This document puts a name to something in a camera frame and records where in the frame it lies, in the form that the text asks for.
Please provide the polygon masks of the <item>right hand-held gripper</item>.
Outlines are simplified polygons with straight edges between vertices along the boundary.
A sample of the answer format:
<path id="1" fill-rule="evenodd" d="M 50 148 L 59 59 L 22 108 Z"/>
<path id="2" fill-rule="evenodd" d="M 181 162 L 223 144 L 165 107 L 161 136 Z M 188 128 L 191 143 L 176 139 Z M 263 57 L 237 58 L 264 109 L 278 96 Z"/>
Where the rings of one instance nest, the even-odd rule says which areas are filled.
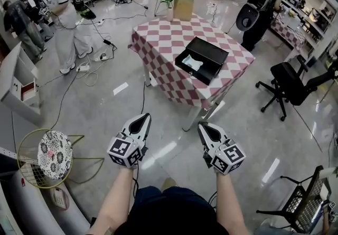
<path id="1" fill-rule="evenodd" d="M 207 167 L 213 168 L 216 173 L 227 175 L 246 159 L 240 145 L 228 138 L 220 126 L 201 121 L 198 123 L 198 134 L 204 146 L 203 159 Z"/>

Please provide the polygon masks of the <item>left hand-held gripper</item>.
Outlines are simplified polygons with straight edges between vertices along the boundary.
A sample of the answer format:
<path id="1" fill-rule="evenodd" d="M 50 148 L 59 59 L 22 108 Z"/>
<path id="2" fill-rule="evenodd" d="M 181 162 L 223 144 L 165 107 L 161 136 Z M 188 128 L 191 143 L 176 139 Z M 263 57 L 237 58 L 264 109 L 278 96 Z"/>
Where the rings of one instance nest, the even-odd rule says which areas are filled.
<path id="1" fill-rule="evenodd" d="M 107 149 L 107 154 L 114 163 L 126 168 L 134 168 L 139 161 L 142 161 L 148 150 L 146 139 L 151 122 L 149 113 L 137 115 L 125 122 L 122 132 L 111 139 Z"/>

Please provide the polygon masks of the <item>white and blue plastic packet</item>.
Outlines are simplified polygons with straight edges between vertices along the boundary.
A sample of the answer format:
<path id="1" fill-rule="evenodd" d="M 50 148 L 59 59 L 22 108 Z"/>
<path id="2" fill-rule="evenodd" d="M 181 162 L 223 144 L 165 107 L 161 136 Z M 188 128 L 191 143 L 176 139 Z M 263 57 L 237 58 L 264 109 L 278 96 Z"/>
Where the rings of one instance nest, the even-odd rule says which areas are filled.
<path id="1" fill-rule="evenodd" d="M 194 71 L 198 71 L 200 67 L 203 66 L 202 61 L 195 60 L 191 55 L 188 55 L 186 58 L 184 58 L 182 63 Z"/>

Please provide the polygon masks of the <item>black box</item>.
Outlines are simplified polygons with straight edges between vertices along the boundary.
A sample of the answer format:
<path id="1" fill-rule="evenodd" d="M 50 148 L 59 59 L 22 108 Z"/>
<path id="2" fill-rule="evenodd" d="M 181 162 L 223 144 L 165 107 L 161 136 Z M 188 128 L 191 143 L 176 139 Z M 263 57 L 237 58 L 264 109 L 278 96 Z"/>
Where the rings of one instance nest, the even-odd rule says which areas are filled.
<path id="1" fill-rule="evenodd" d="M 228 54 L 229 52 L 220 47 L 195 37 L 185 50 L 175 58 L 175 65 L 208 86 L 221 70 Z M 182 60 L 188 55 L 203 62 L 203 66 L 198 71 L 194 71 L 182 63 Z"/>

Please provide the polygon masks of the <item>person's right forearm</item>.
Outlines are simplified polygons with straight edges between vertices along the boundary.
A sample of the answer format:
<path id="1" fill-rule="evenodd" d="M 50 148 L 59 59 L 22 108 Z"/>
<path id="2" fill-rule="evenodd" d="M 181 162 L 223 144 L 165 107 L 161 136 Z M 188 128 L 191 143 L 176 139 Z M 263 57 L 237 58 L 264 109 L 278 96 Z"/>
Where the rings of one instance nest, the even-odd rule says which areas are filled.
<path id="1" fill-rule="evenodd" d="M 229 235 L 249 235 L 230 175 L 217 177 L 217 221 Z"/>

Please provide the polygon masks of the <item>person's left forearm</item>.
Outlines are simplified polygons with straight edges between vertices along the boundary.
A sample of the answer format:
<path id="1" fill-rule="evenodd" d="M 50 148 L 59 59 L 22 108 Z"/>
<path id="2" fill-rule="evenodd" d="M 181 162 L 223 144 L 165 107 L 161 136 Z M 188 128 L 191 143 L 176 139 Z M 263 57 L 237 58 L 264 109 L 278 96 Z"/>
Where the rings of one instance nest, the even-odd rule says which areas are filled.
<path id="1" fill-rule="evenodd" d="M 112 235 L 127 221 L 134 170 L 121 167 L 86 235 Z"/>

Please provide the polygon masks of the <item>brown cardboard box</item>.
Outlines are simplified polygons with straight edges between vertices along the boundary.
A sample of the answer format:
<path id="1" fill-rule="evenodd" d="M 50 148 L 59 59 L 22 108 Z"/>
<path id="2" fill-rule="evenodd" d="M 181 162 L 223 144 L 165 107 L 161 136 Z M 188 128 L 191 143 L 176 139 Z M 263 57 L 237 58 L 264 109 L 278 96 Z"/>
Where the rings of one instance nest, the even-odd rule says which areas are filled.
<path id="1" fill-rule="evenodd" d="M 181 21 L 192 18 L 194 0 L 174 0 L 173 17 Z"/>

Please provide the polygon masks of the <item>person's shoe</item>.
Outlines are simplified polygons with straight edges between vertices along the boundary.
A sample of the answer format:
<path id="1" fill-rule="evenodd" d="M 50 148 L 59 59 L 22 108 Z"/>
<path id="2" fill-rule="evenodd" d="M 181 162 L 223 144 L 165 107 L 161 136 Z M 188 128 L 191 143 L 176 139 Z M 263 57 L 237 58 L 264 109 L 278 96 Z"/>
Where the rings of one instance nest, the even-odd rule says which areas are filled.
<path id="1" fill-rule="evenodd" d="M 163 184 L 161 186 L 161 191 L 163 192 L 163 191 L 165 191 L 165 190 L 167 190 L 167 189 L 169 189 L 171 187 L 174 187 L 174 186 L 177 186 L 176 181 L 174 179 L 172 179 L 171 177 L 167 177 L 164 180 L 164 182 L 163 182 Z"/>

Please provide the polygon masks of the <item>person's dark blue trousers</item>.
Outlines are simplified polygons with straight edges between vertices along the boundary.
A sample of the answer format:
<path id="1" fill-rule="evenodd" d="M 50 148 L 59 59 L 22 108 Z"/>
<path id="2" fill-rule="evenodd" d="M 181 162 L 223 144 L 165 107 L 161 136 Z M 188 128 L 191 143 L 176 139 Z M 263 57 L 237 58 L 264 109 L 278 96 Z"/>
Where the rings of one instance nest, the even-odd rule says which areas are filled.
<path id="1" fill-rule="evenodd" d="M 194 191 L 173 186 L 141 188 L 127 221 L 114 235 L 229 235 L 214 208 Z"/>

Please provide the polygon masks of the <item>red white checked tablecloth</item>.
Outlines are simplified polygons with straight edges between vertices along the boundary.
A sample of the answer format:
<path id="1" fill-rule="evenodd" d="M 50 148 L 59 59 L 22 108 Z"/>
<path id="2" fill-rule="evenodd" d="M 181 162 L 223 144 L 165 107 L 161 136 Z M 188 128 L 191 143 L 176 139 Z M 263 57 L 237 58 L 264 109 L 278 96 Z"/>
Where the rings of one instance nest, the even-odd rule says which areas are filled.
<path id="1" fill-rule="evenodd" d="M 175 65 L 176 57 L 195 37 L 228 53 L 220 72 L 209 85 Z M 255 59 L 236 40 L 195 14 L 190 21 L 168 22 L 160 17 L 134 27 L 130 48 L 138 53 L 170 101 L 205 109 L 242 76 Z"/>

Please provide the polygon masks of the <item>black office chair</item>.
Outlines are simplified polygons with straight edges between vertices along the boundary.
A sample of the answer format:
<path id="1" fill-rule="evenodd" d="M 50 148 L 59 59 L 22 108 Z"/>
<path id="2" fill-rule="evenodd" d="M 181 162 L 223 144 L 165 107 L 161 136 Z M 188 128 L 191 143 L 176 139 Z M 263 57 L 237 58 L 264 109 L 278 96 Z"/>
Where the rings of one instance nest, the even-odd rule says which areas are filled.
<path id="1" fill-rule="evenodd" d="M 258 81 L 255 84 L 256 88 L 263 86 L 274 95 L 273 98 L 261 108 L 261 112 L 265 112 L 267 107 L 276 100 L 283 113 L 280 120 L 284 121 L 287 117 L 284 102 L 289 102 L 294 106 L 300 106 L 310 93 L 317 90 L 318 86 L 329 80 L 338 79 L 338 61 L 334 61 L 324 74 L 311 78 L 306 84 L 303 84 L 301 74 L 304 71 L 307 72 L 308 67 L 301 55 L 297 56 L 297 61 L 300 63 L 298 71 L 295 71 L 288 62 L 282 62 L 270 68 L 270 72 L 274 77 L 271 81 L 273 86 L 265 84 L 262 81 Z"/>

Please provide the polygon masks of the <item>white keypad telephone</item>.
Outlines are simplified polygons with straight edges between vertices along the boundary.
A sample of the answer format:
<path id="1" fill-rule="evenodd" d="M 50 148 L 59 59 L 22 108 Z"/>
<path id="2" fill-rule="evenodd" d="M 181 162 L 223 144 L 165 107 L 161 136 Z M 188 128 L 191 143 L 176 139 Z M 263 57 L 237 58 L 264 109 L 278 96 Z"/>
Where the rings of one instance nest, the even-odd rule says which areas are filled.
<path id="1" fill-rule="evenodd" d="M 57 187 L 53 189 L 53 202 L 59 208 L 62 208 L 64 210 L 67 208 L 65 193 L 62 189 Z"/>

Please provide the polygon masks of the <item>black mesh chair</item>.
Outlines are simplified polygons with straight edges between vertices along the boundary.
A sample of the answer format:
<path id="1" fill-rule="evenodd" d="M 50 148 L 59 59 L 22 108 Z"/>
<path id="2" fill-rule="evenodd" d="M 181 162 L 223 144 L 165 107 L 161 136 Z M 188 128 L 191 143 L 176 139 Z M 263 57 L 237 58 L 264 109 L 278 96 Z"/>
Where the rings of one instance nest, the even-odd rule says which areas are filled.
<path id="1" fill-rule="evenodd" d="M 257 210 L 258 214 L 271 215 L 283 218 L 287 224 L 283 228 L 291 228 L 297 233 L 311 233 L 319 218 L 322 205 L 331 196 L 331 187 L 326 178 L 320 178 L 320 172 L 324 170 L 322 165 L 316 167 L 313 175 L 297 181 L 289 176 L 280 176 L 296 187 L 281 209 L 276 211 Z"/>

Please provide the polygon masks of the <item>small checked cloth table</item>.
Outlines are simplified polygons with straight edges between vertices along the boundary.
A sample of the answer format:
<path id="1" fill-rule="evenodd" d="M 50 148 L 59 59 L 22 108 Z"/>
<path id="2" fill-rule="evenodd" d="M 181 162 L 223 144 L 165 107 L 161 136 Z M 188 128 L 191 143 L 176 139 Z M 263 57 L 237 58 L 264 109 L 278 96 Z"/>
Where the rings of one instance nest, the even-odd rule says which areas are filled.
<path id="1" fill-rule="evenodd" d="M 281 17 L 274 13 L 273 21 L 270 25 L 270 28 L 281 36 L 287 43 L 289 43 L 297 51 L 300 51 L 305 42 L 305 37 L 300 29 L 291 29 L 285 25 Z"/>

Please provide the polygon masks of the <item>white drawer cabinet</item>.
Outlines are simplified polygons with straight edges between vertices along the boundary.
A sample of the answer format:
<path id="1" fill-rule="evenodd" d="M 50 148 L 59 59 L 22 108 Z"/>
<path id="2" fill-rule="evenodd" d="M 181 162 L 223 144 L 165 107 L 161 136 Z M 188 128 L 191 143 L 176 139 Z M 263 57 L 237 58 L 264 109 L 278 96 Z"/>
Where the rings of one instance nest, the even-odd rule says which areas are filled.
<path id="1" fill-rule="evenodd" d="M 42 121 L 38 69 L 18 43 L 0 65 L 0 101 L 27 121 Z"/>

